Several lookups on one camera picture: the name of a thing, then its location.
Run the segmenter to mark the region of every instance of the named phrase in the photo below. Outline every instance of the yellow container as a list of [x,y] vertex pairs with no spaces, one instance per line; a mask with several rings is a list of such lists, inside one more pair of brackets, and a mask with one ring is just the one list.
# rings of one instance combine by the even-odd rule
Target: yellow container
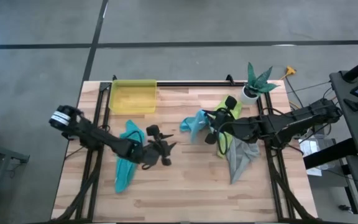
[[109,108],[117,114],[154,113],[156,80],[114,80]]

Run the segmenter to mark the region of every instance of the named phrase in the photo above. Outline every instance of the wooden tabletop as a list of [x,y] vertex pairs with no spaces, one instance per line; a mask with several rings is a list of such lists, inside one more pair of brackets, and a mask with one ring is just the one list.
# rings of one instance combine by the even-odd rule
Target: wooden tabletop
[[[273,107],[290,111],[283,81],[270,92]],[[93,120],[99,82],[84,82],[78,108]],[[172,150],[172,165],[158,164],[149,170],[138,166],[134,180],[121,194],[114,191],[116,156],[104,150],[94,222],[268,222],[277,221],[269,170],[262,141],[260,157],[251,163],[235,184],[230,184],[227,160],[216,156],[217,146],[204,143],[207,132],[201,132],[196,144],[190,134],[181,133],[179,124],[200,109],[213,110],[226,96],[239,99],[241,87],[158,87],[157,107],[153,114],[109,115],[110,133],[125,132],[125,122],[133,120],[142,130],[157,124],[164,134],[174,134],[168,143],[177,142]],[[244,105],[241,117],[258,115],[256,105]],[[67,154],[80,147],[73,141]],[[299,152],[283,151],[290,188],[307,211],[317,216],[305,165]],[[65,161],[52,218],[61,215],[78,193],[86,149]],[[281,192],[282,207],[286,210]],[[86,197],[83,214],[88,208]]]

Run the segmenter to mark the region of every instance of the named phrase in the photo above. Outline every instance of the concrete floor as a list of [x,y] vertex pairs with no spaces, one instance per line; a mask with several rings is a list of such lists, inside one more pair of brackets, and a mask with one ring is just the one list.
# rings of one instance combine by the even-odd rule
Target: concrete floor
[[[0,0],[0,44],[89,44],[101,3]],[[358,0],[110,0],[99,42],[232,40],[358,40]],[[89,49],[0,50],[0,145],[31,155],[13,179],[6,175],[0,223],[49,219],[67,142],[48,119],[58,105],[76,105],[88,54]],[[245,79],[247,62],[257,73],[273,66],[271,79],[293,66],[298,72],[290,81],[299,89],[356,65],[358,45],[99,49],[89,79]],[[306,105],[327,88],[298,95]],[[343,120],[330,136],[349,137]],[[320,218],[358,223],[358,215],[337,209],[346,202],[342,189],[312,190]]]

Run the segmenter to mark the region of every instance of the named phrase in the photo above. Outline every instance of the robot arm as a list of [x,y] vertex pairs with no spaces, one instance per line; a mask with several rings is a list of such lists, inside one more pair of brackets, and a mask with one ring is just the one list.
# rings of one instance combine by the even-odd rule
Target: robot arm
[[252,116],[234,119],[230,110],[237,101],[233,97],[226,100],[227,108],[216,111],[205,111],[215,132],[206,138],[206,142],[214,144],[217,133],[229,133],[245,142],[255,143],[258,139],[268,140],[270,147],[283,149],[296,134],[304,134],[307,129],[324,123],[335,123],[342,116],[342,111],[332,100],[321,99],[307,107],[281,113]]
[[80,144],[88,149],[97,150],[105,144],[119,157],[136,164],[143,163],[143,169],[156,165],[160,156],[163,165],[171,164],[169,155],[175,144],[168,145],[163,139],[172,135],[163,135],[157,125],[147,128],[147,135],[153,136],[154,141],[149,140],[149,144],[143,146],[142,142],[119,139],[98,128],[83,116],[82,111],[72,106],[59,106],[49,123],[52,127],[62,131],[63,135],[78,136]]

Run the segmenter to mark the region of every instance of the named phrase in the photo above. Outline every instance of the gray cloth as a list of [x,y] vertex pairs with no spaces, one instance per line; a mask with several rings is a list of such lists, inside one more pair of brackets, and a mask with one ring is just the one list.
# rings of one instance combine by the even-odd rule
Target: gray cloth
[[248,164],[258,158],[259,155],[259,146],[256,143],[248,144],[233,138],[230,148],[226,153],[226,159],[229,161],[230,183],[234,184]]

